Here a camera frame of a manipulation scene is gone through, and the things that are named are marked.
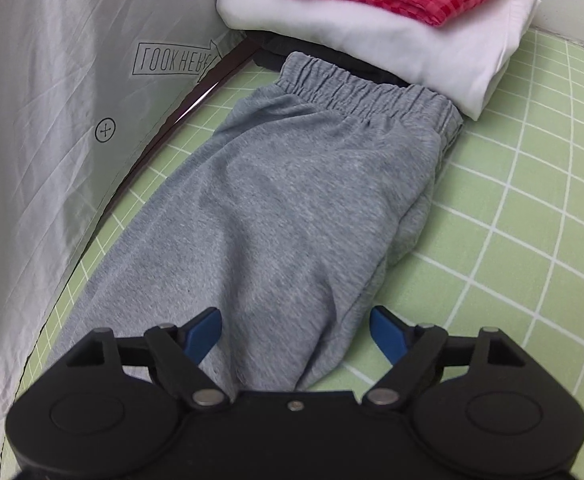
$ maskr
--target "black cloth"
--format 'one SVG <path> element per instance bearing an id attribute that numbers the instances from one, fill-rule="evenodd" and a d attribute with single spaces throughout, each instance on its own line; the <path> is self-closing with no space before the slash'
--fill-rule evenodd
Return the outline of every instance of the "black cloth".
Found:
<path id="1" fill-rule="evenodd" d="M 298 40 L 297 38 L 290 38 L 265 30 L 246 30 L 245 33 L 249 40 L 252 40 L 261 48 L 254 54 L 254 63 L 268 70 L 280 72 L 287 56 L 292 52 L 302 52 L 308 56 L 318 57 L 332 63 L 356 77 L 376 84 L 387 83 L 401 87 L 409 86 L 403 79 L 387 72 L 387 70 L 382 70 L 349 54 L 321 44 L 310 43 L 310 41 Z"/>

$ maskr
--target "stack of folded clothes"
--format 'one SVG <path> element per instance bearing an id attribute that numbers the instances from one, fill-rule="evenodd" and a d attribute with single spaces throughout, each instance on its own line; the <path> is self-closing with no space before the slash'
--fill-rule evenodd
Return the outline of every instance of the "stack of folded clothes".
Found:
<path id="1" fill-rule="evenodd" d="M 278 70 L 294 50 L 376 83 L 419 84 L 476 120 L 539 0 L 217 0 Z"/>

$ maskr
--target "green grid sheet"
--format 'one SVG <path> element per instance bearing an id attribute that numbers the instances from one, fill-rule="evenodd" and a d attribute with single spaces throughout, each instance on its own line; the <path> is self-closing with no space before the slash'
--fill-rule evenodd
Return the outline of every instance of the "green grid sheet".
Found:
<path id="1" fill-rule="evenodd" d="M 19 394 L 41 372 L 74 300 L 118 235 L 235 102 L 277 74 L 249 64 L 205 101 L 109 214 L 35 346 Z M 478 121 L 466 122 L 416 249 L 378 294 L 408 322 L 454 335 L 499 326 L 584 406 L 584 49 L 529 31 Z M 360 396 L 389 369 L 361 327 L 319 389 Z M 8 446 L 2 478 L 14 470 Z M 584 480 L 584 448 L 574 467 Z"/>

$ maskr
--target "screw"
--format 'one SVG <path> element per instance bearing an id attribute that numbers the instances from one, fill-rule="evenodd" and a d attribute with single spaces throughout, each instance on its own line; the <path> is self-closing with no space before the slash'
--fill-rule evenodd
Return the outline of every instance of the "screw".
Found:
<path id="1" fill-rule="evenodd" d="M 291 412 L 300 412 L 305 405 L 300 400 L 290 400 L 287 403 L 287 409 Z"/>
<path id="2" fill-rule="evenodd" d="M 367 393 L 367 398 L 376 406 L 387 406 L 399 400 L 401 396 L 389 388 L 374 388 Z"/>
<path id="3" fill-rule="evenodd" d="M 225 400 L 225 395 L 214 388 L 206 388 L 194 392 L 192 399 L 199 406 L 216 406 Z"/>

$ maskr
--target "gray sweatpants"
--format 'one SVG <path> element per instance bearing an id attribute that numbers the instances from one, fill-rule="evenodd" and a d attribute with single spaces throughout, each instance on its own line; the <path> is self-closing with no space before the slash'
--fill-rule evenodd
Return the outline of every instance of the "gray sweatpants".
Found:
<path id="1" fill-rule="evenodd" d="M 421 86 L 291 54 L 121 234 L 50 360 L 96 326 L 142 335 L 216 306 L 223 336 L 201 368 L 219 386 L 309 386 L 342 359 L 387 265 L 417 241 L 461 123 Z"/>

